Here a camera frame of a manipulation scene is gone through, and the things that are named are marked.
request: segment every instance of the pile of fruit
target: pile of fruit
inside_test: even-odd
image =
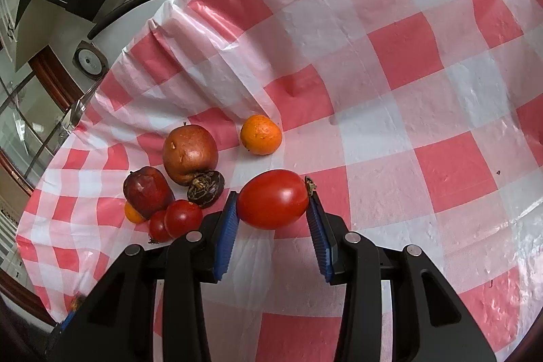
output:
[[[279,127],[263,115],[245,121],[240,139],[256,155],[268,155],[282,142]],[[202,209],[218,200],[224,177],[215,170],[219,153],[213,136],[202,126],[174,129],[162,148],[164,169],[180,186],[187,186],[187,199],[174,200],[162,172],[151,166],[131,172],[123,184],[127,200],[124,213],[135,224],[149,221],[151,242],[165,243],[200,227]],[[276,229],[293,223],[308,205],[303,180],[294,172],[271,170],[249,181],[237,200],[238,217],[261,229]]]

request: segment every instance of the silver rivet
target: silver rivet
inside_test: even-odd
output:
[[[420,256],[423,253],[423,249],[414,244],[410,244],[407,246],[407,253],[409,253],[411,256]]]
[[[348,232],[345,234],[345,241],[351,244],[359,243],[362,237],[356,232]]]
[[[143,247],[139,244],[130,244],[126,249],[124,249],[124,253],[126,253],[128,256],[134,256],[137,255],[142,249]]]
[[[189,243],[197,243],[202,239],[202,232],[200,231],[191,231],[188,232],[185,237]]]

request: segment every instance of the orange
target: orange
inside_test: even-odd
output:
[[[134,224],[142,224],[147,220],[142,217],[139,212],[136,212],[136,209],[127,201],[124,205],[124,215],[127,217],[127,220]]]
[[[241,142],[249,152],[268,155],[277,150],[283,140],[283,134],[275,123],[265,115],[252,115],[241,128]]]

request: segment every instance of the red and white checkered tablecloth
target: red and white checkered tablecloth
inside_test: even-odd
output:
[[[351,229],[384,247],[419,244],[505,359],[543,305],[542,6],[166,2],[26,207],[17,243],[36,293],[60,321],[126,245],[153,247],[125,219],[121,185],[129,170],[164,170],[164,137],[189,121],[215,137],[228,188],[207,212],[265,170],[309,174]],[[254,113],[284,131],[271,156],[238,141]],[[202,289],[214,361],[333,359],[344,291],[320,275],[304,218],[275,232],[242,223],[224,280]]]

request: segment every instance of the table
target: table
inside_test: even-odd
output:
[[[124,218],[121,184],[144,165],[164,170],[166,134],[197,123],[218,143],[227,190],[291,169],[376,244],[420,245],[504,360],[543,305],[542,5],[166,2],[113,64],[23,214],[17,244],[36,293],[60,321],[126,245],[156,247]],[[271,156],[239,144],[254,113],[284,132]],[[319,274],[303,219],[275,232],[241,224],[229,272],[203,286],[213,360],[332,360],[343,295]],[[389,360],[386,285],[383,297]],[[160,332],[157,314],[156,359]]]

